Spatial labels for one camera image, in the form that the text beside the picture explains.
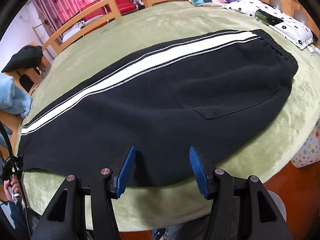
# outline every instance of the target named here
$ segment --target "wooden bed rail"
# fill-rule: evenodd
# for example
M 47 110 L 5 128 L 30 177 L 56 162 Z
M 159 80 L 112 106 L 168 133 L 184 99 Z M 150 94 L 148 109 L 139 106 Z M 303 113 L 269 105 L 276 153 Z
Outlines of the wooden bed rail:
M 103 24 L 107 20 L 121 17 L 121 13 L 119 12 L 115 1 L 116 0 L 101 0 L 96 4 L 92 5 L 91 7 L 87 8 L 83 12 L 79 13 L 78 15 L 74 16 L 48 39 L 48 41 L 42 46 L 42 49 L 45 50 L 48 46 L 51 46 L 57 54 L 60 54 L 65 48 L 67 48 L 70 44 L 75 42 L 78 38 L 86 34 L 88 31 Z M 165 2 L 165 1 L 171 1 L 171 0 L 143 0 L 145 8 L 151 7 L 153 6 L 153 4 L 156 4 L 159 2 Z M 293 13 L 295 10 L 301 10 L 308 19 L 308 27 L 316 34 L 316 36 L 319 36 L 320 34 L 319 28 L 316 26 L 312 18 L 309 16 L 309 14 L 305 11 L 305 9 L 300 5 L 300 3 L 297 0 L 279 0 L 279 1 L 283 5 L 283 12 L 290 16 L 293 16 Z M 111 12 L 97 19 L 96 21 L 90 23 L 86 27 L 82 28 L 79 32 L 74 34 L 72 37 L 70 37 L 68 40 L 66 40 L 66 42 L 62 43 L 61 45 L 55 41 L 55 39 L 58 36 L 62 35 L 66 30 L 68 30 L 75 23 L 82 20 L 84 16 L 90 14 L 92 11 L 95 11 L 96 9 L 105 5 L 109 5 Z

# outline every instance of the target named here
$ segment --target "black sweatpants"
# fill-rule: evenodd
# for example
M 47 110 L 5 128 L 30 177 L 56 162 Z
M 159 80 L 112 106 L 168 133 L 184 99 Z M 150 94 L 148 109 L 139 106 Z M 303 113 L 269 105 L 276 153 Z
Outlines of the black sweatpants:
M 219 163 L 270 125 L 297 69 L 263 30 L 222 30 L 139 50 L 23 127 L 23 169 L 85 177 L 112 168 L 134 145 L 129 186 L 180 182 L 193 176 L 191 145 Z

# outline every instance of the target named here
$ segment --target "person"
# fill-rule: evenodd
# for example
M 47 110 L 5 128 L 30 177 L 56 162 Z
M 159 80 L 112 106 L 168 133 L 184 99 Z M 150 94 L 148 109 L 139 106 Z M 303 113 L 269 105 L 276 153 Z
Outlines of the person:
M 270 196 L 279 209 L 284 221 L 287 221 L 287 211 L 282 199 L 275 192 L 269 191 Z M 198 219 L 169 226 L 153 231 L 153 240 L 203 240 L 210 215 Z
M 16 175 L 12 175 L 12 180 L 5 180 L 4 181 L 4 193 L 8 199 L 8 205 L 10 207 L 11 211 L 11 218 L 14 223 L 14 228 L 17 231 L 17 233 L 20 235 L 22 240 L 29 240 L 30 236 L 28 233 L 28 227 L 26 219 L 22 212 L 22 205 L 20 203 L 14 203 L 14 200 L 12 199 L 12 196 L 9 192 L 9 187 L 11 186 L 11 189 L 14 193 L 20 194 L 20 184 L 16 177 Z

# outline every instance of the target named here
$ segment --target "wooden floor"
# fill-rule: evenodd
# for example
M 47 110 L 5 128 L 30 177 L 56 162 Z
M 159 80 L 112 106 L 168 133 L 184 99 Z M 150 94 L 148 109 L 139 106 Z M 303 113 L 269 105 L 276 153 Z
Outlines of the wooden floor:
M 277 193 L 287 210 L 293 240 L 303 240 L 320 210 L 320 162 L 296 168 L 289 162 L 265 187 Z M 122 232 L 122 240 L 150 240 L 151 231 Z

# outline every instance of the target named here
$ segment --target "human hand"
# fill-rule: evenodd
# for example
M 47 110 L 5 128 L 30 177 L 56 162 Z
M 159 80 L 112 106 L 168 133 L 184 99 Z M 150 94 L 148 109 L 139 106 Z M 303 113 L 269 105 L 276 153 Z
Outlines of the human hand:
M 7 199 L 9 201 L 13 201 L 12 199 L 12 196 L 9 192 L 9 187 L 11 186 L 11 189 L 14 193 L 20 193 L 20 184 L 19 184 L 19 181 L 17 180 L 17 176 L 16 175 L 12 175 L 12 180 L 5 180 L 4 183 L 3 183 L 3 186 L 4 186 L 4 193 L 7 197 Z

